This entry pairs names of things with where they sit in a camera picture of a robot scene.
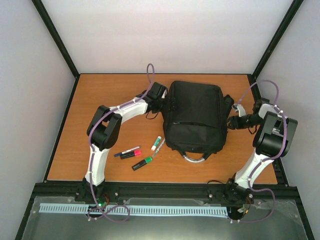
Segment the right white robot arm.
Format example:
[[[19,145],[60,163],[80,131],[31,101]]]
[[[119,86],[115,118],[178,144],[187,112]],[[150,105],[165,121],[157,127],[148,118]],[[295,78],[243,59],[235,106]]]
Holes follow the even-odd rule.
[[[298,126],[296,119],[284,115],[278,106],[263,99],[253,105],[253,113],[247,114],[241,104],[232,108],[238,113],[227,120],[231,130],[254,128],[253,153],[245,165],[228,179],[224,198],[228,203],[244,202],[249,198],[258,176],[274,160],[284,157],[293,142]]]

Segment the green white marker pen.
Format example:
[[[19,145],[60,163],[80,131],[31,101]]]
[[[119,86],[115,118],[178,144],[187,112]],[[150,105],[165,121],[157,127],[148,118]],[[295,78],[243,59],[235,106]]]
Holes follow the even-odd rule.
[[[154,153],[152,154],[152,158],[154,158],[157,154],[158,154],[158,152],[160,151],[160,149],[162,148],[162,146],[164,145],[164,143],[165,143],[165,141],[166,141],[166,139],[164,138],[163,140],[162,140],[162,142],[159,144],[159,146],[157,147],[157,149],[154,151]]]

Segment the green black highlighter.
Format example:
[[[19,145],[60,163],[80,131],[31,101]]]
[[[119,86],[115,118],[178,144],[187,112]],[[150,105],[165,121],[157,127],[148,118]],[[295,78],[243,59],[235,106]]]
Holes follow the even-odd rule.
[[[136,171],[136,170],[142,168],[143,166],[149,164],[152,160],[153,160],[153,158],[151,156],[148,156],[145,159],[143,159],[140,162],[133,165],[131,168],[133,171]]]

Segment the black student backpack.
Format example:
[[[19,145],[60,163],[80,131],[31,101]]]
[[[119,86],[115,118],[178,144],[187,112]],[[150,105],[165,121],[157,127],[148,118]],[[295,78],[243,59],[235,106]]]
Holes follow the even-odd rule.
[[[191,163],[202,163],[223,149],[234,104],[230,95],[214,84],[175,80],[167,98],[176,103],[174,111],[161,112],[169,148]]]

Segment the white green glue stick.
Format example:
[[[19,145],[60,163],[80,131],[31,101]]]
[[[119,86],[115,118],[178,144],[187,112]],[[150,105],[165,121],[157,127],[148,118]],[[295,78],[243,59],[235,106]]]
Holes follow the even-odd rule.
[[[154,141],[154,143],[153,143],[153,145],[152,145],[152,147],[151,147],[151,150],[152,150],[152,151],[155,151],[155,150],[156,150],[156,148],[157,148],[157,146],[159,145],[161,139],[162,139],[161,136],[158,136],[158,137],[156,138],[156,140]]]

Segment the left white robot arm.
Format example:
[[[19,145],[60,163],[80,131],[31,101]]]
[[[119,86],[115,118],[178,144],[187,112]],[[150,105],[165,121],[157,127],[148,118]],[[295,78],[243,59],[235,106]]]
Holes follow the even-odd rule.
[[[160,112],[167,94],[168,88],[155,82],[128,102],[97,108],[87,129],[90,157],[84,177],[86,195],[92,201],[103,198],[104,188],[101,185],[105,181],[107,158],[119,138],[121,125],[137,116]]]

